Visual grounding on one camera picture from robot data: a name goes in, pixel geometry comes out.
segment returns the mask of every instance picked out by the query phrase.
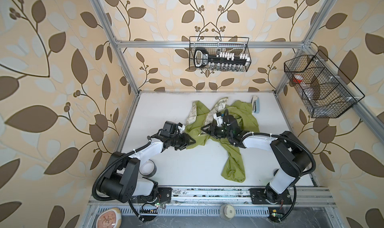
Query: wallpaper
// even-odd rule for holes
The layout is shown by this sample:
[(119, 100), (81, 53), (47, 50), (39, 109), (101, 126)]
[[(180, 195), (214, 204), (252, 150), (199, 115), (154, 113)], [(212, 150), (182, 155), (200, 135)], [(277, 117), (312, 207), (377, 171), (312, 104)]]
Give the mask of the wallpaper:
[(0, 17), (0, 226), (75, 227), (134, 96), (88, 0)]
[[(382, 121), (383, 1), (338, 0), (313, 41), (365, 93), (362, 102)], [(309, 118), (291, 86), (279, 99), (295, 135), (314, 154), (316, 177), (330, 188), (345, 224), (384, 227), (384, 145), (352, 109), (337, 119)]]
[(139, 90), (144, 91), (271, 91), (284, 75), (292, 49), (250, 49), (247, 72), (201, 71), (189, 67), (189, 51), (173, 48), (123, 49)]
[(324, 0), (100, 0), (119, 40), (301, 41)]

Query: floor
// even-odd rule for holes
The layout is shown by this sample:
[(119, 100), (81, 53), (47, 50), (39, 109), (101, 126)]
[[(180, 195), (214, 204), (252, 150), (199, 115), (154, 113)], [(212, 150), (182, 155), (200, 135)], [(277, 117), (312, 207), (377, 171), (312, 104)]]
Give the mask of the floor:
[[(193, 101), (200, 100), (211, 109), (215, 103), (228, 97), (231, 105), (236, 100), (251, 102), (252, 96), (260, 99), (260, 113), (254, 114), (260, 132), (281, 134), (289, 130), (273, 93), (143, 93), (141, 94), (122, 152), (147, 143), (147, 136), (157, 133), (165, 123), (185, 124)], [(270, 151), (261, 149), (240, 150), (245, 166), (243, 183), (226, 180), (221, 176), (228, 154), (218, 142), (209, 140), (205, 146), (175, 151), (168, 148), (152, 157), (157, 167), (151, 178), (162, 186), (265, 186), (273, 178), (279, 164)], [(303, 176), (297, 186), (313, 186), (310, 176)]]

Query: black wire basket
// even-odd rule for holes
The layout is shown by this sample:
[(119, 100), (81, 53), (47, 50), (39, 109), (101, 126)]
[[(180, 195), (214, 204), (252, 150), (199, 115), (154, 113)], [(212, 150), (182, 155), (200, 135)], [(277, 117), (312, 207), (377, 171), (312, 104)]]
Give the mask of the black wire basket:
[(189, 67), (201, 71), (247, 72), (252, 62), (248, 41), (244, 37), (191, 36)]
[[(326, 61), (337, 68), (336, 75), (324, 64)], [(338, 118), (365, 97), (321, 50), (284, 62), (284, 72), (312, 118)]]

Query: green cloth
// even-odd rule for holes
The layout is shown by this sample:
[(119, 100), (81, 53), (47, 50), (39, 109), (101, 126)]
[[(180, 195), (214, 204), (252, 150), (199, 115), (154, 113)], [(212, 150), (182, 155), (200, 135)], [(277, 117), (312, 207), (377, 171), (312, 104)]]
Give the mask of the green cloth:
[[(243, 159), (240, 154), (238, 147), (234, 147), (229, 144), (228, 139), (215, 139), (208, 134), (201, 133), (201, 126), (204, 124), (209, 109), (200, 101), (195, 102), (196, 110), (196, 121), (185, 127), (185, 132), (189, 134), (193, 139), (196, 140), (196, 144), (192, 144), (187, 149), (192, 149), (198, 145), (205, 145), (208, 139), (212, 139), (216, 142), (220, 142), (221, 145), (228, 152), (228, 160), (223, 168), (221, 176), (227, 180), (233, 180), (235, 182), (243, 182), (245, 180), (245, 170)], [(236, 118), (237, 123), (241, 130), (248, 130), (253, 132), (259, 132), (259, 125), (256, 118), (252, 115), (252, 104), (242, 102), (240, 100), (235, 101), (232, 106), (225, 106), (228, 109), (230, 115)]]

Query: round clock face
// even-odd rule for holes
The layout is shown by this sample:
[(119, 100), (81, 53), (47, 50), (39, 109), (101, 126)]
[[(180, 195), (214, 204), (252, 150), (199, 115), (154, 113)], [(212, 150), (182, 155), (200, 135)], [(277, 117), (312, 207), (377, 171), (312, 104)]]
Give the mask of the round clock face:
[(98, 228), (113, 228), (116, 224), (116, 214), (113, 211), (108, 211), (101, 215), (97, 221)]

